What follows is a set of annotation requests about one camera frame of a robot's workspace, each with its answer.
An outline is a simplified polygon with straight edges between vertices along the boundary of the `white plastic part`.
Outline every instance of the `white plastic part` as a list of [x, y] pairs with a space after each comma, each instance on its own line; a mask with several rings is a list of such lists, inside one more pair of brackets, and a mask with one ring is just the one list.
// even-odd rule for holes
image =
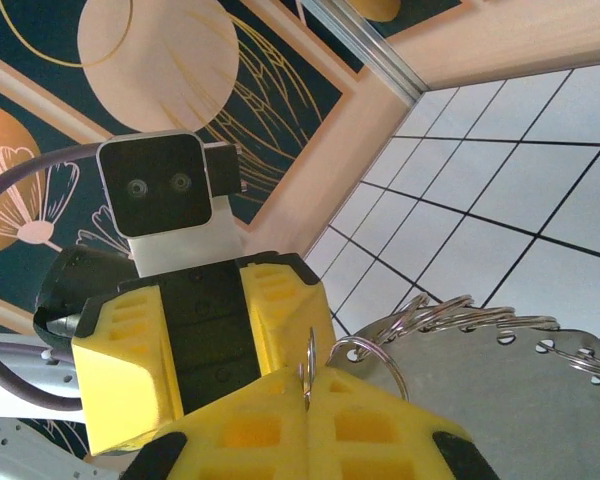
[[130, 238], [141, 277], [222, 262], [244, 255], [229, 197], [211, 199], [213, 215], [199, 227]]
[[[47, 347], [38, 337], [0, 333], [0, 342], [24, 343]], [[0, 360], [18, 376], [38, 388], [56, 395], [78, 397], [80, 390], [75, 367], [65, 362], [43, 360], [31, 355], [0, 353]], [[84, 423], [82, 410], [75, 412], [58, 412], [32, 405], [0, 386], [0, 417], [39, 418], [48, 420], [68, 420]]]
[[117, 480], [120, 472], [83, 462], [18, 420], [0, 418], [0, 479]]

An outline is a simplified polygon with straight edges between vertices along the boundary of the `yellow plastic part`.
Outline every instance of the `yellow plastic part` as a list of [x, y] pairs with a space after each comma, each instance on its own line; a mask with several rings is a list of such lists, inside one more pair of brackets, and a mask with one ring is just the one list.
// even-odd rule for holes
[[105, 303], [72, 350], [92, 455], [137, 450], [183, 416], [158, 286]]
[[250, 264], [240, 275], [262, 375], [305, 361], [311, 327], [325, 364], [336, 337], [322, 283], [306, 285], [289, 265]]
[[324, 367], [308, 412], [297, 372], [286, 368], [158, 437], [187, 437], [169, 480], [453, 480], [437, 431], [469, 439], [448, 420]]

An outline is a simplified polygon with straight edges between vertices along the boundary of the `black camera module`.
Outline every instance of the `black camera module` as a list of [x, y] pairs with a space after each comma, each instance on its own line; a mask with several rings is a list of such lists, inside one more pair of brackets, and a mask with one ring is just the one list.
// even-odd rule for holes
[[118, 137], [102, 144], [97, 157], [113, 220], [123, 237], [211, 220], [205, 153], [195, 135]]
[[144, 180], [140, 180], [139, 178], [135, 178], [129, 182], [127, 185], [127, 193], [132, 198], [144, 198], [147, 196], [149, 192], [149, 187], [147, 186], [147, 182]]
[[171, 188], [177, 193], [186, 192], [191, 188], [191, 178], [186, 173], [176, 173], [171, 177]]

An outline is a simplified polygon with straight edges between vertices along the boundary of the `silver metal plate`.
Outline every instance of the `silver metal plate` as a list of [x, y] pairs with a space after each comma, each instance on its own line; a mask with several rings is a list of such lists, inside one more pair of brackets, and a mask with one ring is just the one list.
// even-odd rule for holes
[[[356, 335], [373, 338], [396, 318]], [[600, 480], [600, 385], [558, 355], [535, 349], [551, 339], [556, 348], [585, 347], [600, 359], [600, 340], [575, 330], [521, 328], [515, 341], [501, 345], [499, 333], [497, 327], [416, 332], [383, 349], [399, 365], [411, 403], [464, 427], [503, 480]], [[341, 349], [329, 365], [398, 395], [379, 360], [352, 362], [347, 353]]]

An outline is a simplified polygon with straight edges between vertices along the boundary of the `camera lens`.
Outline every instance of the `camera lens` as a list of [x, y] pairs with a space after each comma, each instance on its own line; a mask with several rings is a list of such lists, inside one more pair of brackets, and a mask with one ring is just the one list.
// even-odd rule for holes
[[127, 193], [132, 198], [143, 198], [147, 195], [147, 192], [149, 192], [147, 182], [140, 180], [139, 178], [131, 180], [127, 185]]
[[191, 188], [191, 179], [185, 173], [176, 173], [171, 178], [171, 188], [178, 193], [186, 192]]

